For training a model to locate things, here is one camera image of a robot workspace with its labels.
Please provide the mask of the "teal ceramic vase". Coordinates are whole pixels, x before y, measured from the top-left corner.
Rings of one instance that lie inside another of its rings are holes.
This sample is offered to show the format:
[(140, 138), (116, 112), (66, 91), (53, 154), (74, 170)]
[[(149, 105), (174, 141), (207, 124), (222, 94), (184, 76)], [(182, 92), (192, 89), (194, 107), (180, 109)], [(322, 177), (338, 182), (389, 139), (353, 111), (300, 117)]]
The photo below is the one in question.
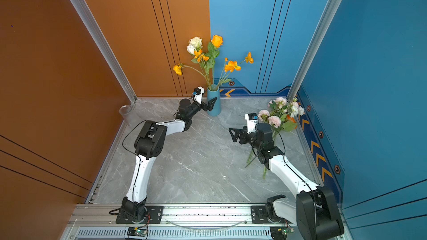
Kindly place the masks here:
[(218, 116), (221, 113), (220, 90), (218, 85), (213, 84), (207, 90), (208, 114)]

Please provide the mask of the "pink carnation flower stem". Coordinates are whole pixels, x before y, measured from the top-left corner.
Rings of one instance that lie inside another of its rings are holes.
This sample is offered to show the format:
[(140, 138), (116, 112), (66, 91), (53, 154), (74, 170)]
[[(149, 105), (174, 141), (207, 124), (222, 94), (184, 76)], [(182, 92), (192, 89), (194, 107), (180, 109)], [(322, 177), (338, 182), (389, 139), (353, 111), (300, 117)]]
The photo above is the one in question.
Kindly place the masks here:
[(278, 97), (275, 100), (271, 100), (268, 103), (268, 107), (268, 110), (259, 111), (258, 120), (272, 127), (273, 140), (275, 140), (276, 136), (281, 136), (280, 132), (285, 130), (284, 124), (295, 122), (295, 120), (289, 116), (290, 105), (286, 98)]

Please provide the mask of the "white rosebud flower stem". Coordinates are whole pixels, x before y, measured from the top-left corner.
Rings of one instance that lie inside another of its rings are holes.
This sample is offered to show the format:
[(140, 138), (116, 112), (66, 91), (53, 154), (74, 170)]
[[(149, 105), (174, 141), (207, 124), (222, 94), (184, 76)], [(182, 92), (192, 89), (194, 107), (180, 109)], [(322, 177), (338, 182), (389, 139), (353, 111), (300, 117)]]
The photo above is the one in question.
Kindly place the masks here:
[(207, 87), (211, 85), (209, 70), (207, 69), (207, 61), (209, 58), (205, 56), (202, 50), (202, 42), (189, 42), (188, 46), (186, 47), (186, 50), (189, 52), (189, 54), (193, 55), (194, 58), (191, 60), (193, 63), (198, 64), (200, 66), (200, 70), (197, 70), (199, 74), (203, 76), (207, 83)]

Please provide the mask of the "white pink small flowers stem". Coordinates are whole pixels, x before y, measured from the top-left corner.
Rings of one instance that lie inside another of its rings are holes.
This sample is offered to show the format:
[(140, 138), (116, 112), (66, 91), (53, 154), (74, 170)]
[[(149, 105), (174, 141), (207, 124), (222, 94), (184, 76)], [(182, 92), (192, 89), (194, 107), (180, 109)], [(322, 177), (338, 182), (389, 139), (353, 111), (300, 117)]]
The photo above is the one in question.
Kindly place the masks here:
[(305, 113), (304, 108), (299, 105), (298, 99), (296, 97), (288, 102), (286, 109), (288, 111), (288, 116), (291, 118), (302, 116)]

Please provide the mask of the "orange rose flower stem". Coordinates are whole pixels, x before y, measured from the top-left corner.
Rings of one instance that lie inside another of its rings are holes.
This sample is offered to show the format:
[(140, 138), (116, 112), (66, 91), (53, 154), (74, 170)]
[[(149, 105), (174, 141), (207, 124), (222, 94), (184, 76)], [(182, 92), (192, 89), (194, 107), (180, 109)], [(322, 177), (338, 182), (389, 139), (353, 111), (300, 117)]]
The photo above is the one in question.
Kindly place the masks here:
[(220, 55), (220, 47), (223, 44), (223, 38), (219, 35), (213, 35), (212, 39), (208, 43), (208, 52), (204, 55), (203, 60), (205, 61), (205, 73), (207, 77), (207, 84), (210, 91), (217, 90), (214, 81), (215, 76), (215, 64), (216, 59)]

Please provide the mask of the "clear ribbed glass vase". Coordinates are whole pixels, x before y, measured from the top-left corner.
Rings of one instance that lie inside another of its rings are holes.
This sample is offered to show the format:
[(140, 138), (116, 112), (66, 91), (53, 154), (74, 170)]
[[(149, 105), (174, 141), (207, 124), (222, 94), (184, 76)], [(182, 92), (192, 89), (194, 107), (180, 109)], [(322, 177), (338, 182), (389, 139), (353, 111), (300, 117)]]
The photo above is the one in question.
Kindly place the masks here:
[(126, 122), (126, 124), (131, 127), (134, 120), (132, 107), (130, 105), (124, 105), (119, 109), (119, 113), (122, 116), (123, 120)]

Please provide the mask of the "white cream rose stem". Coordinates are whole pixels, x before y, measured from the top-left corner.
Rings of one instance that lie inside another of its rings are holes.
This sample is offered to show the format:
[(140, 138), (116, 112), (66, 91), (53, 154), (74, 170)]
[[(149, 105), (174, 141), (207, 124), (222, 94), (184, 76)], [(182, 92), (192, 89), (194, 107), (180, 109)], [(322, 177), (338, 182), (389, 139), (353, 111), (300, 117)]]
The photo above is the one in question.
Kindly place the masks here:
[(210, 76), (210, 70), (212, 68), (210, 57), (203, 50), (202, 38), (194, 37), (189, 40), (189, 45), (187, 46), (187, 51), (189, 54), (193, 55), (193, 59), (191, 62), (194, 64), (198, 64), (201, 71), (201, 75), (203, 75), (207, 87), (211, 88), (212, 86), (212, 78)]

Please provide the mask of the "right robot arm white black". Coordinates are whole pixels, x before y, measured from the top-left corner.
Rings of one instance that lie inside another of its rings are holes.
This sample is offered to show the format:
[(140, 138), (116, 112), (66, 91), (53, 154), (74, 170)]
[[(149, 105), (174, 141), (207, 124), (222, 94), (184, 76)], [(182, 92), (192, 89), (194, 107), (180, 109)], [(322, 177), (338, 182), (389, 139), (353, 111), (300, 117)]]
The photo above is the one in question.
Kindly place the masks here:
[(229, 132), (233, 142), (249, 144), (260, 163), (278, 176), (296, 199), (291, 204), (283, 195), (268, 198), (266, 211), (269, 220), (297, 225), (305, 240), (329, 240), (344, 234), (333, 191), (311, 181), (291, 164), (285, 151), (275, 145), (269, 124), (231, 128)]

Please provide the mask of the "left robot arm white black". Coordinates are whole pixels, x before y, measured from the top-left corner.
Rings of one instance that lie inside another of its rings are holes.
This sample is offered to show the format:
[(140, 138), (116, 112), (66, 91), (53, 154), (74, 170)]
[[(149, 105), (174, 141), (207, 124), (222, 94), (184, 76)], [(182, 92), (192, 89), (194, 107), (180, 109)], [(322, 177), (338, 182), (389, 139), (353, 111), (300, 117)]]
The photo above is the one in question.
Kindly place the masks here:
[(123, 198), (121, 207), (109, 212), (116, 215), (117, 224), (141, 224), (149, 222), (149, 210), (146, 207), (147, 186), (157, 157), (163, 150), (167, 136), (187, 131), (192, 125), (192, 118), (199, 111), (212, 111), (219, 100), (213, 98), (206, 103), (193, 96), (180, 101), (175, 119), (166, 122), (143, 121), (143, 126), (136, 137), (132, 152), (136, 156), (135, 170), (131, 185)]

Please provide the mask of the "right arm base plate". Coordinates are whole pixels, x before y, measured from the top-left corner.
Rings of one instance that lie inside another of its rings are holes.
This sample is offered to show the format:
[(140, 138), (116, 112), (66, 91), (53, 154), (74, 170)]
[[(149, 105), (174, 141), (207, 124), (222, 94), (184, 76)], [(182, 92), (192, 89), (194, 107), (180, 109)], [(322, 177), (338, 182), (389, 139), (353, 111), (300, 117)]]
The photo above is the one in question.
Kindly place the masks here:
[(277, 221), (273, 216), (271, 207), (267, 205), (253, 205), (250, 210), (253, 224), (275, 223)]

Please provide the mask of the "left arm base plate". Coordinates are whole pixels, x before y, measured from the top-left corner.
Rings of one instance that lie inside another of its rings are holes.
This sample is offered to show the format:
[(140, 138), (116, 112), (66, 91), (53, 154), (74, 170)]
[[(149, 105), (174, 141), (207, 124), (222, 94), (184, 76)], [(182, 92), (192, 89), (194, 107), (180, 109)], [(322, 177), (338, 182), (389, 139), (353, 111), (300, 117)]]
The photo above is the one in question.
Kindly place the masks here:
[(160, 224), (163, 216), (163, 206), (145, 206), (136, 217), (120, 209), (116, 224)]

